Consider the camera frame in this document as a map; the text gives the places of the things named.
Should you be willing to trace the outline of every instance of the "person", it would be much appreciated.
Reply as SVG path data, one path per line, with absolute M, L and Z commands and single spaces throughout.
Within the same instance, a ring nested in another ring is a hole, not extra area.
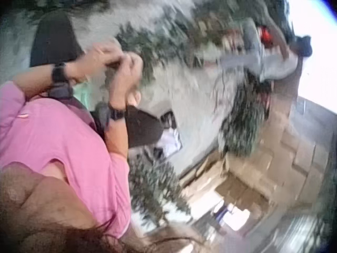
M 219 59 L 223 69 L 242 66 L 259 76 L 261 82 L 280 80 L 296 70 L 299 57 L 309 57 L 312 54 L 309 36 L 298 37 L 288 46 L 281 30 L 273 23 L 267 27 L 273 38 L 274 47 L 264 48 L 251 18 L 243 21 L 241 26 L 246 53 L 223 54 Z
M 116 63 L 101 138 L 97 121 L 72 97 L 72 85 Z M 63 12 L 40 21 L 31 67 L 0 86 L 4 252 L 121 251 L 117 240 L 131 219 L 128 148 L 161 136 L 157 119 L 136 108 L 127 111 L 142 68 L 138 55 L 113 42 L 84 54 Z M 154 137 L 148 135 L 151 128 Z
M 206 59 L 209 62 L 208 65 L 217 63 L 224 70 L 238 66 L 247 68 L 263 82 L 280 80 L 289 76 L 296 70 L 299 57 L 312 55 L 309 36 L 297 37 L 289 45 L 287 44 L 282 31 L 270 17 L 263 0 L 249 2 L 242 0 L 240 6 L 251 16 L 240 22 L 246 52 L 242 54 L 223 53 L 213 46 L 197 52 L 197 58 Z M 265 48 L 261 43 L 253 18 L 266 27 L 272 38 L 272 48 Z

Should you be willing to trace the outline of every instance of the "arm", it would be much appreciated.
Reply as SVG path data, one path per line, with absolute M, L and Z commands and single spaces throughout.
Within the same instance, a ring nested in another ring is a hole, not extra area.
M 274 20 L 268 16 L 266 18 L 266 26 L 273 37 L 273 40 L 276 45 L 280 47 L 283 59 L 286 60 L 289 58 L 289 50 L 288 45 L 286 43 L 285 37 L 280 30 L 280 28 L 275 24 Z
M 110 105 L 113 108 L 125 110 L 126 95 L 139 82 L 142 69 L 143 61 L 136 54 L 126 54 L 122 59 L 117 74 L 110 84 Z M 109 153 L 116 153 L 127 158 L 128 141 L 125 119 L 110 120 L 105 131 L 105 144 Z
M 32 67 L 13 78 L 13 82 L 23 91 L 27 100 L 47 91 L 52 86 L 53 64 Z M 70 79 L 76 77 L 75 62 L 67 63 L 65 75 Z
M 106 65 L 119 61 L 123 52 L 114 43 L 98 45 L 74 62 L 65 65 L 65 75 L 68 80 L 80 82 L 86 76 L 92 75 Z M 13 78 L 14 83 L 30 98 L 48 90 L 52 81 L 53 64 L 32 67 L 28 71 Z
M 131 221 L 131 197 L 128 186 L 129 166 L 124 157 L 111 153 L 112 166 L 114 168 L 115 192 L 117 201 L 116 216 L 110 233 L 116 238 L 120 238 L 125 234 Z
M 281 29 L 276 25 L 275 21 L 269 15 L 269 11 L 265 2 L 263 0 L 256 0 L 254 3 L 254 7 L 257 9 L 257 13 L 259 13 L 259 15 L 264 20 L 265 26 L 268 28 L 271 36 L 273 37 L 275 44 L 280 47 L 283 59 L 288 59 L 289 50 L 285 37 Z
M 0 143 L 24 104 L 25 96 L 13 82 L 0 86 Z

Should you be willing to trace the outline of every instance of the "black watch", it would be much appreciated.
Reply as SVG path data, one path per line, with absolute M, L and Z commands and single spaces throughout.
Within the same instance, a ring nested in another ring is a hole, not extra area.
M 113 108 L 110 104 L 109 104 L 109 110 L 110 110 L 110 119 L 116 121 L 116 120 L 121 120 L 123 118 L 125 118 L 126 116 L 126 109 L 125 110 L 118 110 Z
M 57 63 L 54 65 L 52 71 L 52 81 L 53 83 L 66 83 L 68 82 L 68 78 L 65 75 L 65 63 Z
M 55 64 L 52 71 L 53 85 L 48 91 L 48 97 L 56 100 L 70 99 L 74 95 L 74 90 L 69 84 L 65 75 L 65 63 Z

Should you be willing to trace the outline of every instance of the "wrist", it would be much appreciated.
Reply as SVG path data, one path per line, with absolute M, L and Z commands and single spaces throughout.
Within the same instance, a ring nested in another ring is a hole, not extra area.
M 68 80 L 79 79 L 76 62 L 67 62 L 65 64 L 64 73 Z
M 111 96 L 109 103 L 114 109 L 117 109 L 117 110 L 126 109 L 125 96 Z

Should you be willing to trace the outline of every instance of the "green plant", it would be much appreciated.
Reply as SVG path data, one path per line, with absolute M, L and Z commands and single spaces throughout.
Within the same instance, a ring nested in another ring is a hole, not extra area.
M 264 108 L 254 91 L 258 83 L 257 78 L 246 73 L 246 81 L 237 87 L 232 112 L 219 131 L 220 152 L 239 156 L 249 156 L 253 152 L 264 119 Z
M 174 58 L 184 59 L 189 40 L 186 24 L 177 21 L 177 13 L 180 12 L 176 9 L 165 8 L 163 16 L 155 22 L 155 32 L 145 28 L 137 31 L 130 23 L 120 27 L 116 38 L 122 49 L 136 52 L 143 59 L 142 84 L 154 80 L 153 71 L 157 65 L 165 66 Z
M 168 223 L 168 211 L 163 209 L 168 202 L 175 204 L 177 210 L 187 215 L 191 213 L 189 205 L 181 195 L 182 188 L 174 168 L 169 162 L 153 167 L 140 155 L 129 159 L 128 162 L 131 206 L 134 211 L 143 215 L 144 224 L 152 222 L 159 227 L 161 221 Z
M 28 11 L 31 22 L 38 21 L 44 14 L 62 9 L 87 15 L 92 11 L 103 12 L 110 8 L 109 0 L 13 0 L 7 8 Z

